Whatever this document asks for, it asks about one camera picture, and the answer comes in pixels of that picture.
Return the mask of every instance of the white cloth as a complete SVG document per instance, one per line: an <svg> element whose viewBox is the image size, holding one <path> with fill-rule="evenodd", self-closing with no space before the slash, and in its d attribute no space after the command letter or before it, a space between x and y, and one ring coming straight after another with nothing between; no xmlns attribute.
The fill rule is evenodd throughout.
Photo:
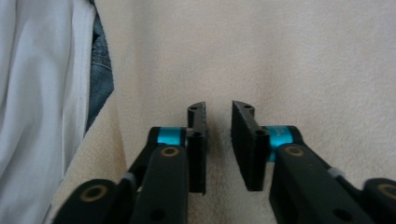
<svg viewBox="0 0 396 224"><path fill-rule="evenodd" d="M232 100L261 125L297 126L305 142L360 188L396 179L394 1L96 0L115 91L55 195L121 177L152 126L186 125L206 101L207 194L190 223L276 223L265 191L248 192L233 155ZM120 155L125 161L117 161Z"/></svg>
<svg viewBox="0 0 396 224"><path fill-rule="evenodd" d="M94 7L0 1L0 223L41 223L82 140Z"/></svg>

